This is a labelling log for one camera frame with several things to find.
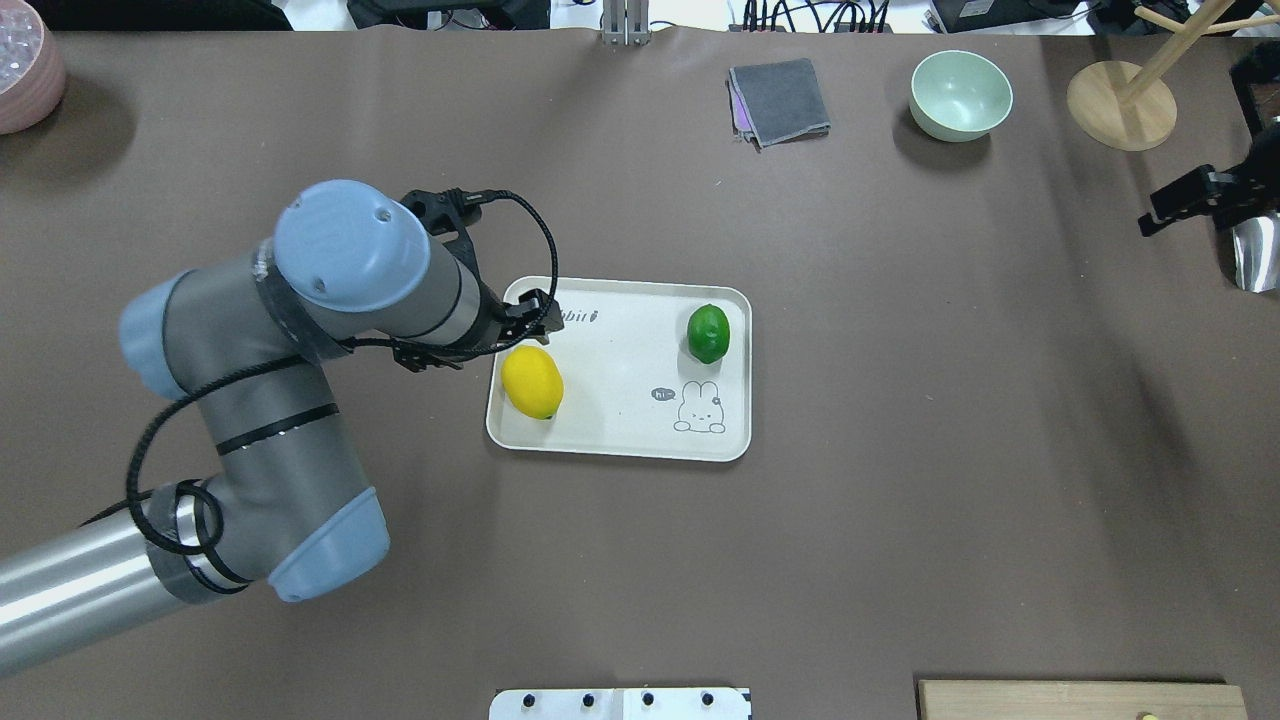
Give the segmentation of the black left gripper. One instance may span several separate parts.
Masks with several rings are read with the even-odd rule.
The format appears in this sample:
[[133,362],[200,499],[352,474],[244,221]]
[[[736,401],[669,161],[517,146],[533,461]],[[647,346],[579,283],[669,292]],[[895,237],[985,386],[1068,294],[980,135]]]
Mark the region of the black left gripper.
[[550,336],[563,329],[559,302],[550,292],[530,290],[503,309],[481,282],[461,281],[449,313],[429,331],[398,338],[392,356],[411,372],[458,369],[463,363],[488,354],[502,332],[504,346],[516,346],[526,340],[548,345]]

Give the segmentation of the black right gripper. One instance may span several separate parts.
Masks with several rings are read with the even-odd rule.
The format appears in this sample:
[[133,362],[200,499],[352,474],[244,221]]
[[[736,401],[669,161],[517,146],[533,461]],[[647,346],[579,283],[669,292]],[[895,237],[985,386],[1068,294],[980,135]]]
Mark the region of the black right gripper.
[[1143,237],[1172,223],[1210,215],[1220,232],[1277,210],[1279,124],[1251,141],[1245,158],[1230,168],[1199,165],[1155,191],[1151,210],[1138,219]]

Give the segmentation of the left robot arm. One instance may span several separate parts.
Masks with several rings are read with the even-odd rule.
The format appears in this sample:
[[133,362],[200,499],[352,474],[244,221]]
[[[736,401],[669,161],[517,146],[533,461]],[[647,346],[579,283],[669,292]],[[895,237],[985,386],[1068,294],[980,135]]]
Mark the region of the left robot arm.
[[556,287],[506,302],[468,228],[509,190],[356,179],[301,191],[251,252],[131,301],[127,365],[165,407],[131,451],[122,500],[3,562],[3,675],[266,582],[285,602],[374,569],[390,537],[324,364],[387,348],[458,368],[563,325]]

